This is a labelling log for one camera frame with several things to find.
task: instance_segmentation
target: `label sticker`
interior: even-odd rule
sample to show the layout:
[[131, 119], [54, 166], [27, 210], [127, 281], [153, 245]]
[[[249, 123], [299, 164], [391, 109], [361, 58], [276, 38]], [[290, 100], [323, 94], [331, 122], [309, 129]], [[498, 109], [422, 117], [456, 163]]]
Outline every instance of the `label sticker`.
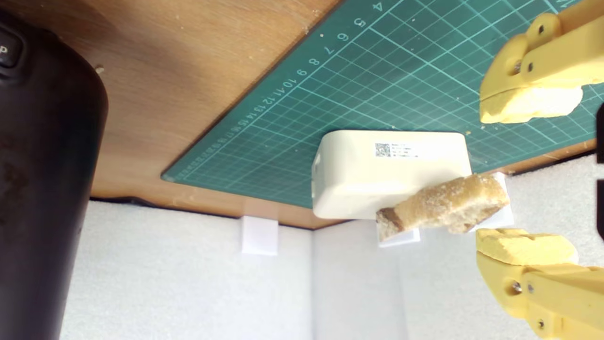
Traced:
[[411, 143], [375, 143], [375, 156], [386, 158], [423, 158], [421, 149]]

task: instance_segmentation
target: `white foam wall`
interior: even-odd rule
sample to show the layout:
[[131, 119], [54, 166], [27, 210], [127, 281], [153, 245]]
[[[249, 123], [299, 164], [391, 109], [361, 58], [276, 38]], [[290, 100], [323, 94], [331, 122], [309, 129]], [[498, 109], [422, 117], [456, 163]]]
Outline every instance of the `white foam wall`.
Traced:
[[[593, 156], [509, 178], [516, 227], [561, 234], [582, 265], [604, 267], [597, 178]], [[354, 221], [315, 232], [313, 270], [317, 340], [537, 339], [490, 295], [473, 234], [425, 230], [420, 243], [379, 249], [374, 223]]]
[[242, 255], [237, 220], [90, 202], [62, 340], [312, 339], [312, 233]]

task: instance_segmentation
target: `white block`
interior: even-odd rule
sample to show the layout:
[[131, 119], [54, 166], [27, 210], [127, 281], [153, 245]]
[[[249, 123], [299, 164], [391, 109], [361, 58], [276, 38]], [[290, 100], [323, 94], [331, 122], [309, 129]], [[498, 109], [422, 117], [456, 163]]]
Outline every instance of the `white block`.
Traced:
[[408, 232], [402, 232], [402, 233], [396, 235], [395, 237], [389, 239], [388, 241], [384, 241], [384, 242], [380, 242], [379, 236], [378, 236], [377, 243], [380, 248], [388, 248], [388, 247], [392, 247], [392, 246], [401, 246], [403, 244], [408, 244], [408, 243], [415, 243], [415, 242], [419, 242], [420, 240], [421, 239], [419, 236], [419, 229], [413, 229], [413, 230], [409, 230]]
[[[493, 174], [493, 177], [495, 177], [495, 179], [499, 182], [499, 184], [501, 184], [501, 187], [507, 194], [506, 175], [502, 174], [501, 172], [497, 172], [497, 173]], [[512, 204], [510, 203], [507, 206], [503, 207], [498, 212], [496, 212], [493, 216], [487, 218], [482, 223], [476, 225], [470, 231], [473, 232], [473, 231], [476, 231], [476, 229], [481, 229], [481, 228], [489, 228], [489, 229], [504, 228], [504, 227], [510, 227], [513, 225], [514, 225], [514, 215], [512, 215]]]
[[277, 256], [279, 223], [267, 218], [243, 216], [241, 253]]
[[375, 219], [420, 189], [472, 174], [457, 132], [334, 131], [312, 165], [317, 217]]

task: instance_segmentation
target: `black button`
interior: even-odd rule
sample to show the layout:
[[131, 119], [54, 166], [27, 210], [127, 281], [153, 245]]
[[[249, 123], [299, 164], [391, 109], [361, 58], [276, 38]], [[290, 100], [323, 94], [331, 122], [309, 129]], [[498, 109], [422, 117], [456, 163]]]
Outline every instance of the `black button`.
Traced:
[[0, 67], [17, 65], [23, 44], [16, 36], [0, 29]]

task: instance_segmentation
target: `qr code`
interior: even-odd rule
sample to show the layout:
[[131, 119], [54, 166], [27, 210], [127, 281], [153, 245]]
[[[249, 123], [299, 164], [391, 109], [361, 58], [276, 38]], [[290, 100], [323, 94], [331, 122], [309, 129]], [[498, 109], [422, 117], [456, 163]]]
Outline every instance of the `qr code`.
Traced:
[[376, 157], [390, 157], [390, 144], [376, 143]]

